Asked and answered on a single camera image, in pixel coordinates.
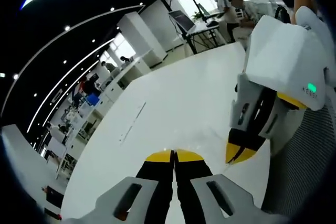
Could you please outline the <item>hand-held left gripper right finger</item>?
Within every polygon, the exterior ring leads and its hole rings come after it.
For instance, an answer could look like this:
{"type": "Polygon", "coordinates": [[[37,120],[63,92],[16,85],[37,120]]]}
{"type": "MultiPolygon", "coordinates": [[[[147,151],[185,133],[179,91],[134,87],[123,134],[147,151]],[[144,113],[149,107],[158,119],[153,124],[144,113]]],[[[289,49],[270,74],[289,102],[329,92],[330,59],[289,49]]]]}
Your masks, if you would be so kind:
{"type": "Polygon", "coordinates": [[[212,174],[197,153],[177,149],[177,195],[186,223],[286,223],[255,206],[253,196],[223,174],[212,174]]]}

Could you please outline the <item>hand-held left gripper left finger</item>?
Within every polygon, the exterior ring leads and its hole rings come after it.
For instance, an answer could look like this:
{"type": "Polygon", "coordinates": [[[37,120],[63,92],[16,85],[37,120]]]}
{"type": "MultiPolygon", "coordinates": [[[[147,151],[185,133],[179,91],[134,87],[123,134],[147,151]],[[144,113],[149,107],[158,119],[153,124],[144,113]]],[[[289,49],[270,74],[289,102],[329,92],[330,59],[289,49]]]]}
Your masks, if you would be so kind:
{"type": "Polygon", "coordinates": [[[65,223],[145,223],[156,189],[163,176],[172,180],[173,151],[165,150],[148,156],[139,173],[126,177],[96,200],[95,208],[81,218],[68,218],[65,223]]]}

